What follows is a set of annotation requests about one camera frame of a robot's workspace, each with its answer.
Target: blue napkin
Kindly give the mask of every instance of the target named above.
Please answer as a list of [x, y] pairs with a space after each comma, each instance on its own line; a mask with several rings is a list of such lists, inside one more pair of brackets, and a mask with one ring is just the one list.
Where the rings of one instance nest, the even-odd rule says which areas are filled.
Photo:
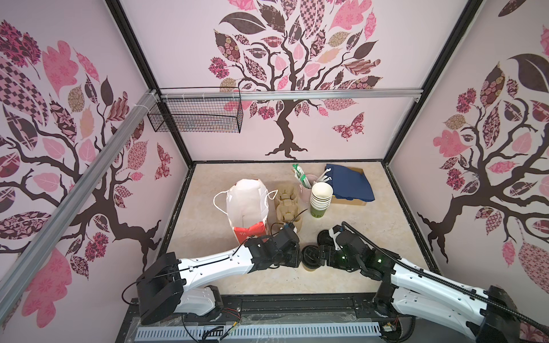
[[328, 168], [332, 170], [326, 175], [332, 179], [327, 183], [334, 189], [337, 199], [360, 199], [366, 202], [375, 200], [370, 182], [364, 174], [335, 164], [326, 164], [326, 169]]

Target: wire basket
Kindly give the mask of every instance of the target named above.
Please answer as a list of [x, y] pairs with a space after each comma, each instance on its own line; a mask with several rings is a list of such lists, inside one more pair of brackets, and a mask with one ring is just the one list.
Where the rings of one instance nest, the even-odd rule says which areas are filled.
[[240, 90], [237, 87], [193, 87], [200, 88], [218, 88], [222, 93], [193, 92], [161, 99], [162, 103], [154, 105], [148, 114], [154, 131], [240, 133], [244, 117]]

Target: cable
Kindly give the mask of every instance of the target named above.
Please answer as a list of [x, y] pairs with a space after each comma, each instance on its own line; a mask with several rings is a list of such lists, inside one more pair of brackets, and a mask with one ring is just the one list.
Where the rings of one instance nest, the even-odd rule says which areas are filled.
[[544, 334], [546, 334], [547, 336], [549, 336], [549, 328], [544, 326], [544, 325], [541, 325], [540, 323], [536, 322], [535, 320], [523, 315], [522, 313], [519, 313], [519, 312], [516, 312], [510, 308], [508, 308], [507, 306], [503, 306], [493, 300], [490, 300], [488, 298], [485, 298], [483, 296], [480, 296], [478, 295], [477, 293], [473, 293], [472, 291], [469, 291], [467, 289], [464, 289], [464, 288], [461, 288], [459, 286], [456, 286], [454, 285], [453, 283], [450, 283], [446, 280], [442, 280], [434, 275], [431, 275], [431, 274], [427, 274], [426, 272], [424, 272], [423, 270], [417, 270], [413, 267], [410, 267], [409, 265], [401, 262], [400, 260], [398, 260], [396, 257], [394, 257], [393, 255], [391, 254], [388, 254], [384, 249], [381, 249], [380, 247], [378, 247], [374, 242], [372, 242], [371, 240], [369, 240], [366, 236], [364, 236], [362, 233], [360, 233], [357, 229], [355, 229], [354, 227], [352, 227], [351, 225], [347, 224], [346, 222], [342, 222], [341, 223], [342, 226], [346, 226], [348, 229], [350, 229], [351, 231], [353, 231], [354, 233], [356, 233], [360, 238], [362, 238], [366, 243], [368, 243], [370, 246], [372, 246], [373, 248], [379, 250], [383, 255], [385, 255], [386, 257], [390, 258], [391, 260], [393, 260], [396, 264], [398, 264], [399, 266], [411, 271], [411, 272], [414, 272], [414, 273], [417, 273], [418, 275], [422, 276], [422, 277], [426, 277], [428, 279], [431, 279], [433, 281], [436, 281], [442, 285], [445, 285], [453, 290], [457, 290], [467, 296], [470, 296], [474, 299], [477, 299], [477, 300], [480, 300], [482, 302], [485, 302], [486, 304], [488, 305], [492, 305], [504, 312], [507, 312], [508, 314], [516, 317], [518, 320], [522, 320], [523, 322], [526, 322], [532, 326], [534, 326], [536, 329], [538, 329], [539, 331], [543, 332]]

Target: table surface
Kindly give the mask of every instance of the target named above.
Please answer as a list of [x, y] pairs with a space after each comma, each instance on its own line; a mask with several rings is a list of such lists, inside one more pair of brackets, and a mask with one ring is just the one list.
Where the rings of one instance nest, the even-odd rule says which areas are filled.
[[[317, 234], [345, 221], [362, 232], [381, 248], [428, 269], [416, 243], [408, 221], [393, 192], [380, 162], [337, 163], [362, 168], [372, 186], [375, 201], [366, 206], [331, 204], [322, 218], [303, 215], [298, 233], [300, 246], [316, 245]], [[326, 163], [301, 163], [307, 174], [320, 175]], [[238, 246], [227, 216], [212, 203], [214, 195], [229, 189], [243, 178], [260, 179], [268, 190], [277, 189], [283, 182], [298, 185], [291, 163], [198, 164], [177, 220], [168, 252], [177, 258], [202, 257], [227, 251]], [[217, 205], [225, 209], [224, 194], [217, 197]], [[300, 200], [300, 208], [309, 208]], [[274, 202], [269, 200], [269, 226], [276, 222]], [[370, 280], [358, 271], [348, 273], [332, 267], [320, 267], [309, 272], [299, 266], [255, 271], [235, 275], [212, 283], [221, 294], [298, 294], [298, 293], [363, 293], [375, 292], [379, 282]]]

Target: bag handle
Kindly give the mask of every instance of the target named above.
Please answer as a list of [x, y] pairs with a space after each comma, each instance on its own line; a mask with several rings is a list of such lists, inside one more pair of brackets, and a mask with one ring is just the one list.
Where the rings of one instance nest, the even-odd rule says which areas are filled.
[[214, 197], [214, 206], [215, 206], [215, 208], [217, 208], [218, 210], [220, 210], [221, 212], [225, 213], [225, 214], [228, 216], [229, 214], [227, 214], [227, 212], [225, 212], [224, 210], [221, 210], [221, 209], [220, 209], [219, 207], [217, 207], [217, 205], [215, 204], [215, 198], [216, 198], [218, 195], [220, 195], [221, 193], [227, 193], [227, 192], [228, 192], [228, 190], [224, 190], [224, 191], [219, 192], [219, 193], [217, 193], [217, 194], [215, 195], [215, 197]]

